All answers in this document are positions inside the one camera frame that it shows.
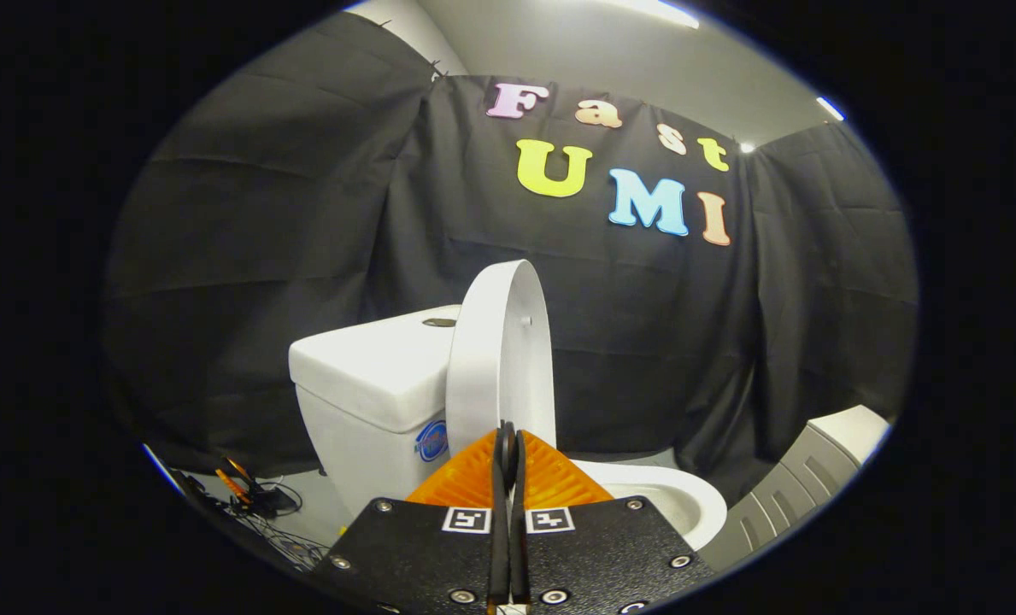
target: screw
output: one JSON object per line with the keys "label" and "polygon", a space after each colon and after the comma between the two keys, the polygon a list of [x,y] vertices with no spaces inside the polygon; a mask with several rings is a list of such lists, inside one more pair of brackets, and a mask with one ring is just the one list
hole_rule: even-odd
{"label": "screw", "polygon": [[549,591],[542,595],[542,602],[546,604],[560,604],[569,599],[569,595],[564,591]]}
{"label": "screw", "polygon": [[450,600],[453,600],[458,604],[469,604],[470,602],[477,600],[477,596],[473,596],[473,592],[453,591],[450,592]]}

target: blue letter m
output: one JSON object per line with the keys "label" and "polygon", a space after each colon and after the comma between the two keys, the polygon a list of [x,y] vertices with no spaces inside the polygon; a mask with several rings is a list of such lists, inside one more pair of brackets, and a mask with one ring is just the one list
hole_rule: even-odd
{"label": "blue letter m", "polygon": [[660,179],[655,190],[648,192],[640,176],[627,169],[612,169],[611,176],[618,184],[617,203],[611,213],[611,222],[615,225],[632,227],[637,218],[633,216],[633,207],[640,214],[641,224],[651,227],[659,214],[656,229],[673,235],[691,234],[683,222],[683,190],[686,187],[674,179]]}

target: letter u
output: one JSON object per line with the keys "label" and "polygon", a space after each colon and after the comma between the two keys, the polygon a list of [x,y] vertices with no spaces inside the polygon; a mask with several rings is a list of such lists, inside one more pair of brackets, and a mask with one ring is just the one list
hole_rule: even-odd
{"label": "letter u", "polygon": [[565,179],[555,182],[546,176],[547,158],[557,148],[554,144],[535,139],[519,139],[515,145],[519,147],[519,183],[527,190],[547,197],[570,197],[583,188],[587,160],[593,156],[590,150],[566,145],[563,150],[569,157],[569,174]]}

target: toilet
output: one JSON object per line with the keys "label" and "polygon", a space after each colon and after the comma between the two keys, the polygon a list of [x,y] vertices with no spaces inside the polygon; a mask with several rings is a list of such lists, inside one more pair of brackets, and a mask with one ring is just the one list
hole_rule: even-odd
{"label": "toilet", "polygon": [[[288,359],[306,431],[354,517],[373,498],[408,497],[501,420],[557,446],[550,322],[527,260],[489,265],[461,305],[314,334]],[[615,498],[649,498],[691,548],[726,520],[723,497],[694,475],[573,463]]]}

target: toilet lid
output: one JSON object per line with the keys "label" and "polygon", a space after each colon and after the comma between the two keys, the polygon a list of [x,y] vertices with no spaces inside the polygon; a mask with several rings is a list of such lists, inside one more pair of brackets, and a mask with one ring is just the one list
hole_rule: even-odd
{"label": "toilet lid", "polygon": [[557,446],[550,318],[527,260],[486,267],[461,303],[446,372],[450,454],[500,420]]}

